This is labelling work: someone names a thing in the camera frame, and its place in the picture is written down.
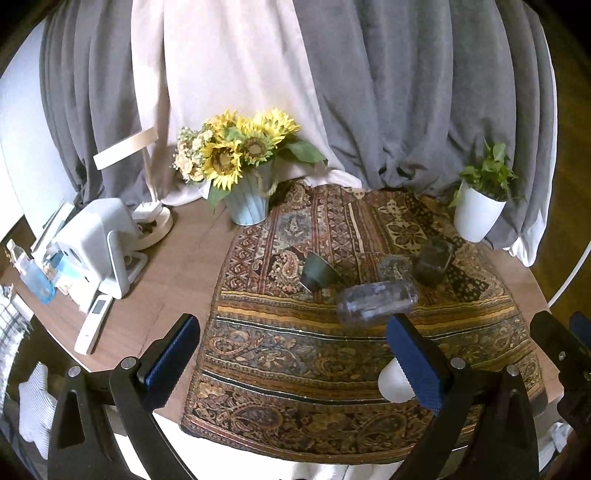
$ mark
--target plaid fabric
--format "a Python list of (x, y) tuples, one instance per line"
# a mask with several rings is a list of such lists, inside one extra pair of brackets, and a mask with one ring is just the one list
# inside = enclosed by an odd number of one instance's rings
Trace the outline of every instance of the plaid fabric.
[(0, 414), (8, 377), (21, 341), (30, 324), (10, 302), (12, 287), (0, 286)]

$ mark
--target white curtain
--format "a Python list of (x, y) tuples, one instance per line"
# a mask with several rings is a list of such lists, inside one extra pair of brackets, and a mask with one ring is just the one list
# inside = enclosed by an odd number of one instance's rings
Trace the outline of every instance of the white curtain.
[[(548, 49), (548, 56), (550, 58), (550, 66), (552, 65), (552, 57), (550, 56), (550, 49)], [(538, 211), (537, 219), (534, 224), (515, 240), (515, 243), (509, 248), (505, 248), (513, 257), (519, 258), (521, 263), (526, 267), (531, 267), (538, 253), (542, 236), (546, 231), (548, 224), (548, 211), (550, 210), (550, 197), (552, 196), (552, 179), (554, 178), (554, 170), (556, 166), (556, 149), (558, 144), (558, 95), (556, 92), (556, 76), (554, 75), (554, 67), (552, 68), (552, 84), (554, 87), (554, 129), (552, 131), (552, 151), (551, 151), (551, 165), (548, 171), (547, 183), (548, 190), (545, 202)]]
[(175, 181), (171, 156), (183, 125), (200, 128), (226, 108), (245, 115), (280, 108), (328, 159), (328, 168), (282, 163), (279, 181), (306, 176), (313, 186), (361, 187), (328, 145), (291, 1), (134, 0), (131, 47), (142, 127), (156, 124), (161, 137), (151, 155), (164, 203), (206, 194), (205, 186)]

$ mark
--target metal screw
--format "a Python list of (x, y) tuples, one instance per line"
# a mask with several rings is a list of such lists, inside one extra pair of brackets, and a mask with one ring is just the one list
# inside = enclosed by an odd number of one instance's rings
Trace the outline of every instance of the metal screw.
[(136, 364), (136, 363), (137, 363), (137, 360), (136, 360), (134, 357), (132, 357), (132, 356), (129, 356), (129, 357), (127, 357), (127, 358), (124, 358), (124, 359), (121, 361), (121, 368), (122, 368), (123, 370), (129, 370), (130, 368), (133, 368), (133, 367), (135, 367), (135, 364)]
[(74, 365), (68, 370), (68, 377), (76, 377), (80, 373), (80, 367), (78, 365)]
[(507, 365), (507, 373), (512, 377), (517, 377), (519, 369), (515, 365)]
[(463, 368), (466, 367), (466, 361), (463, 358), (460, 358), (458, 356), (455, 356), (454, 358), (452, 358), (450, 360), (450, 363), (451, 363), (452, 367), (457, 370), (462, 370)]

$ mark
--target light blue flower pot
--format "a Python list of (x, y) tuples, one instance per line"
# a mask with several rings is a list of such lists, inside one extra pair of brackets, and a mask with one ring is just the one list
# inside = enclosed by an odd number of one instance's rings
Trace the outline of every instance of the light blue flower pot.
[[(257, 167), (264, 190), (271, 187), (271, 163), (269, 161)], [(232, 220), (238, 225), (256, 225), (269, 215), (269, 198), (261, 195), (258, 179), (251, 169), (242, 171), (242, 178), (232, 187), (230, 195), (224, 198), (224, 203)]]

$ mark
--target white cable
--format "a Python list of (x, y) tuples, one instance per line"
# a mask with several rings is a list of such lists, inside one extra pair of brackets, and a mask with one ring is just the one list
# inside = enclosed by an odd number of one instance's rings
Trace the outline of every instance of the white cable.
[(583, 266), (583, 264), (585, 263), (585, 260), (589, 256), (589, 252), (591, 252), (591, 242), (589, 242), (589, 244), (587, 245), (587, 248), (583, 252), (583, 255), (581, 255), (581, 258), (579, 258), (579, 261), (577, 262), (577, 264), (574, 266), (573, 271), (570, 273), (569, 277), (564, 281), (564, 283), (558, 289), (556, 294), (548, 302), (548, 308), (550, 308), (554, 304), (554, 302), (556, 302), (556, 300), (558, 300), (558, 298), (560, 298), (560, 296), (566, 290), (566, 287), (568, 287), (569, 284), (573, 281), (574, 276), (579, 272), (580, 268)]

